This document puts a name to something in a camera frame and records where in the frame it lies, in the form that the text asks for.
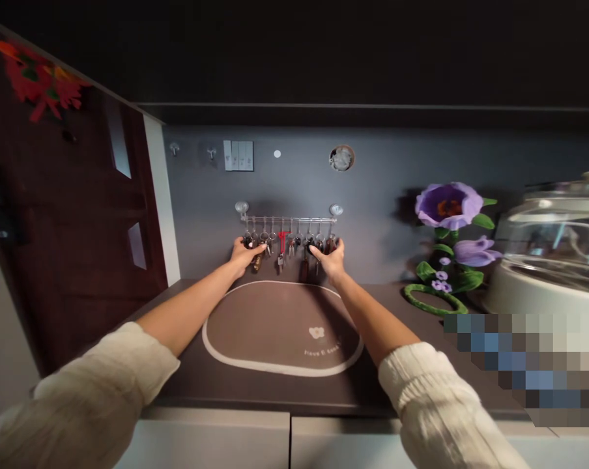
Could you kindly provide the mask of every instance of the countertop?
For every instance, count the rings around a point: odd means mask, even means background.
[[[297,279],[293,266],[287,265],[284,273],[278,276],[270,265],[265,265],[258,274],[245,274],[232,288],[261,279]],[[129,319],[136,320],[195,282],[189,279],[176,282]],[[441,318],[421,311],[404,299],[401,294],[404,284],[362,286],[421,340],[431,343],[449,357],[460,376],[477,391],[483,406],[492,417],[529,420],[511,392],[498,386],[496,373],[487,373],[477,368],[471,362],[469,353],[459,352],[447,340]],[[179,370],[162,388],[154,405],[273,410],[290,412],[296,416],[396,417],[390,401],[379,385],[377,370],[366,351],[353,366],[338,375],[322,378],[296,377],[221,363],[208,353],[199,331],[181,354],[180,361]]]

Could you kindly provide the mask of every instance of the white appliance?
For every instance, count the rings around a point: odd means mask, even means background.
[[[589,173],[529,187],[482,304],[497,314],[589,314]]]

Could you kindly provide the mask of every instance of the flower decoration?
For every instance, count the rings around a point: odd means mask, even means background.
[[[444,255],[437,260],[439,269],[434,269],[428,262],[421,262],[416,267],[416,275],[423,285],[412,284],[403,289],[412,305],[440,316],[468,312],[453,294],[479,287],[483,282],[483,272],[474,268],[486,266],[502,254],[490,249],[495,242],[486,236],[475,241],[458,241],[459,230],[467,225],[493,229],[495,225],[490,217],[480,212],[484,206],[495,203],[496,200],[480,196],[475,189],[462,182],[431,184],[416,198],[414,208],[418,218],[424,225],[435,228],[437,241],[433,249]],[[440,296],[455,310],[447,311],[423,303],[412,296],[412,291]]]
[[[477,241],[459,241],[453,247],[455,261],[469,267],[483,267],[503,256],[490,248],[495,242],[482,236]]]
[[[416,214],[420,221],[451,231],[470,225],[482,207],[483,198],[461,182],[431,184],[416,198]]]
[[[38,122],[47,107],[62,119],[57,106],[68,109],[81,107],[80,88],[90,83],[81,80],[51,61],[16,42],[0,41],[0,52],[6,61],[6,73],[21,102],[36,105],[29,120]]]

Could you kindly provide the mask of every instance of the wooden door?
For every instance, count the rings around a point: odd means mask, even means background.
[[[32,109],[0,54],[0,249],[48,374],[167,283],[142,115],[95,88],[62,121]]]

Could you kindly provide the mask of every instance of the hand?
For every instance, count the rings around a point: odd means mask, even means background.
[[[329,283],[336,286],[336,282],[345,272],[345,242],[342,238],[338,238],[338,248],[329,255],[321,254],[321,252],[315,247],[310,246],[309,250],[314,257],[322,264],[323,270],[327,274]]]
[[[253,261],[253,258],[266,249],[266,244],[260,244],[256,248],[247,249],[244,247],[242,239],[242,236],[239,236],[234,240],[234,250],[229,260],[229,264],[235,268],[236,279],[242,277],[247,266]]]

